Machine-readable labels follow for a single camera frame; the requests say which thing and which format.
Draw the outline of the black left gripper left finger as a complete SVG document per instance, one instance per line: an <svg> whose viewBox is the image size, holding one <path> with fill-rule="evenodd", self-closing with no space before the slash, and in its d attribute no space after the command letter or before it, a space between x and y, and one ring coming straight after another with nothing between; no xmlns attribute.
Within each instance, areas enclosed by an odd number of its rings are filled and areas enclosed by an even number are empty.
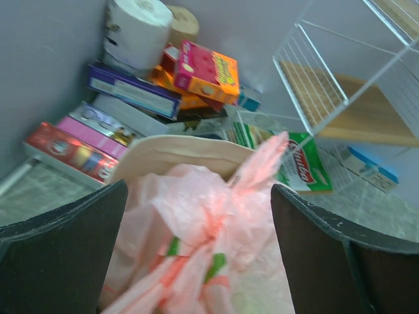
<svg viewBox="0 0 419 314"><path fill-rule="evenodd" d="M127 195L120 180L1 227L1 312L95 313Z"/></svg>

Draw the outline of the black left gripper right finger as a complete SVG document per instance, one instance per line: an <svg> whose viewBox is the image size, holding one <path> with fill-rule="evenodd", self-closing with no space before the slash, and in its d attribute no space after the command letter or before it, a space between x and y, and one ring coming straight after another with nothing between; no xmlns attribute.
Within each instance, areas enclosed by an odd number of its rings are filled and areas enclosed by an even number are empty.
<svg viewBox="0 0 419 314"><path fill-rule="evenodd" d="M417 313L418 243L307 202L286 186L271 208L295 313Z"/></svg>

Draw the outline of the beige canvas tote bag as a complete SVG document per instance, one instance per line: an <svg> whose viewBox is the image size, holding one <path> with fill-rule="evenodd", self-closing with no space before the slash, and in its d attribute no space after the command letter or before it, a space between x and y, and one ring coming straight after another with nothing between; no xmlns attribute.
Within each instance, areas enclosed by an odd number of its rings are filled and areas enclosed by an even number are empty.
<svg viewBox="0 0 419 314"><path fill-rule="evenodd" d="M163 175L178 164L202 166L229 180L253 150L238 144L186 135L154 135L136 141L126 150L105 180L129 183L149 173Z"/></svg>

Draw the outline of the pink plastic grocery bag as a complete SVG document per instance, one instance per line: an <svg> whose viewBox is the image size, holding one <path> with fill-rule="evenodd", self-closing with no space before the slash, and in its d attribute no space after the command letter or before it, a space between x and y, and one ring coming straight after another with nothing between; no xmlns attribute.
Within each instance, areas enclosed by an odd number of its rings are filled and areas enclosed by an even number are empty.
<svg viewBox="0 0 419 314"><path fill-rule="evenodd" d="M178 164L125 181L128 198L101 311L234 313L237 274L274 234L270 191L288 144L287 132L273 135L229 180Z"/></svg>

